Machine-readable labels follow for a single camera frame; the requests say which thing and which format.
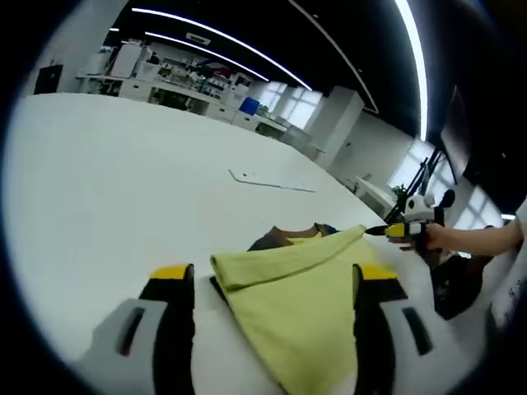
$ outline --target human hand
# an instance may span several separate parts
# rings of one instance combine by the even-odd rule
[[[399,247],[402,251],[413,251],[415,239],[410,236],[389,238],[390,243],[406,244]],[[446,229],[439,224],[427,224],[427,249],[443,249],[446,245]]]

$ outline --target ceiling light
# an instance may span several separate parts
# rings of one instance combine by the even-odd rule
[[[425,58],[422,54],[421,40],[417,32],[417,26],[413,19],[412,10],[408,5],[407,0],[395,0],[397,8],[401,13],[406,31],[410,37],[410,44],[412,45],[413,58],[415,59],[415,66],[417,68],[417,82],[419,84],[419,102],[421,105],[421,121],[419,137],[422,141],[427,140],[427,123],[428,123],[428,90],[427,90],[427,74],[425,73]]]
[[[206,25],[204,25],[202,23],[199,23],[199,22],[196,22],[196,21],[192,21],[192,20],[187,19],[187,18],[183,18],[182,16],[168,14],[166,12],[147,10],[147,9],[144,9],[144,8],[132,8],[132,11],[134,11],[134,12],[142,12],[144,14],[164,16],[164,17],[171,18],[171,19],[176,19],[177,21],[182,21],[182,22],[185,22],[185,23],[189,23],[190,25],[201,27],[202,29],[205,29],[205,30],[211,31],[212,33],[220,35],[221,37],[225,37],[226,39],[229,39],[230,41],[234,41],[235,43],[241,45],[242,47],[247,48],[248,50],[256,53],[260,57],[264,58],[265,60],[267,60],[268,62],[272,63],[274,66],[278,67],[280,70],[285,72],[289,77],[293,78],[295,81],[297,81],[298,83],[303,85],[308,91],[312,91],[312,89],[305,82],[303,82],[299,77],[297,77],[295,74],[293,74],[292,72],[287,70],[284,66],[282,66],[281,64],[278,64],[277,62],[272,60],[269,56],[259,52],[257,49],[251,47],[250,45],[248,45],[248,44],[246,44],[246,43],[244,43],[242,41],[239,41],[238,39],[232,37],[231,35],[223,33],[223,32],[221,32],[219,30],[216,30],[216,29],[214,29],[212,27],[206,26]]]
[[[195,49],[199,49],[200,51],[203,51],[203,52],[209,53],[211,55],[217,56],[218,58],[226,60],[227,62],[231,62],[232,64],[234,64],[234,65],[236,65],[236,66],[238,66],[240,68],[243,68],[244,70],[246,70],[248,72],[253,73],[255,76],[260,77],[264,81],[269,82],[268,78],[262,76],[261,74],[258,74],[255,70],[251,70],[250,68],[245,67],[245,66],[239,64],[238,62],[235,62],[234,60],[229,59],[229,58],[227,58],[227,57],[225,57],[223,55],[220,55],[219,53],[213,52],[210,49],[201,48],[201,47],[198,47],[197,45],[194,45],[194,44],[191,44],[191,43],[187,43],[186,41],[183,41],[181,39],[173,39],[172,37],[167,37],[166,35],[157,35],[156,33],[151,33],[149,31],[145,31],[145,35],[150,35],[151,37],[157,37],[159,39],[174,41],[175,43],[180,43],[180,44],[183,44],[183,45],[188,45],[189,47],[192,47],[192,48],[195,48]]]

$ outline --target office desk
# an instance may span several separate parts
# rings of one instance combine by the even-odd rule
[[[205,115],[205,116],[211,116],[215,119],[220,119],[223,122],[230,122],[234,123],[234,117],[235,113],[241,113],[237,108],[232,108],[227,105],[224,105],[220,100],[215,99],[209,95],[204,95],[203,93],[193,91],[189,88],[185,88],[182,86],[177,86],[175,84],[170,84],[168,82],[163,81],[153,81],[153,82],[146,82],[146,81],[139,81],[134,80],[131,78],[122,78],[122,77],[112,77],[112,76],[89,76],[89,75],[80,75],[77,76],[77,79],[80,80],[80,86],[79,86],[79,92],[80,93],[87,93],[86,92],[86,80],[99,80],[99,81],[137,81],[137,83],[141,84],[142,86],[150,86],[151,89],[157,89],[157,90],[163,90],[163,91],[169,91],[174,92],[179,95],[184,95],[189,97],[190,99],[197,100],[200,103],[200,106],[197,106],[198,109],[194,111],[196,114],[199,115]],[[151,98],[152,94],[143,96],[140,101],[148,101],[148,98]],[[230,113],[232,113],[232,119],[227,117],[226,119],[223,119],[222,117],[217,118],[215,117],[215,111],[212,109],[212,107],[215,107],[215,109],[223,108],[228,109]],[[280,132],[286,132],[287,128],[280,123],[274,122],[269,118],[262,117],[260,115],[246,115],[245,113],[242,113],[244,117],[253,117],[258,121],[258,124],[264,123],[268,125],[271,128],[277,129]]]
[[[382,212],[379,215],[383,218],[389,213],[389,211],[395,207],[395,199],[387,192],[383,191],[376,185],[365,181],[361,177],[357,176],[357,183],[359,184],[359,190],[357,196],[363,198],[364,194],[372,197],[379,207],[382,207]]]
[[[244,251],[273,225],[383,223],[293,148],[159,105],[28,96],[13,114],[6,152],[12,269],[50,345],[66,361],[78,359],[96,325],[137,297],[151,272],[193,263],[197,394],[282,393],[210,285],[211,254]],[[241,184],[229,169],[309,179],[317,192]],[[365,237],[399,272],[410,297],[433,304],[428,268],[416,254]]]

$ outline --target white column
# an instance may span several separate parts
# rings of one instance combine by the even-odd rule
[[[63,72],[58,92],[75,92],[75,76],[90,56],[105,42],[110,27],[128,0],[84,0],[68,16],[45,46],[35,68],[30,73],[22,95],[31,95],[42,67],[62,64]]]
[[[310,128],[313,143],[324,150],[316,161],[320,167],[331,166],[363,107],[364,101],[355,91],[342,86],[333,88]]]

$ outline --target yellow-green cloth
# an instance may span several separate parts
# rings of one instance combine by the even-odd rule
[[[287,237],[287,239],[293,244],[302,244],[306,241],[322,239],[322,234],[319,232],[312,237]]]
[[[365,229],[211,259],[242,330],[291,395],[328,394],[357,376],[352,265],[382,266]]]

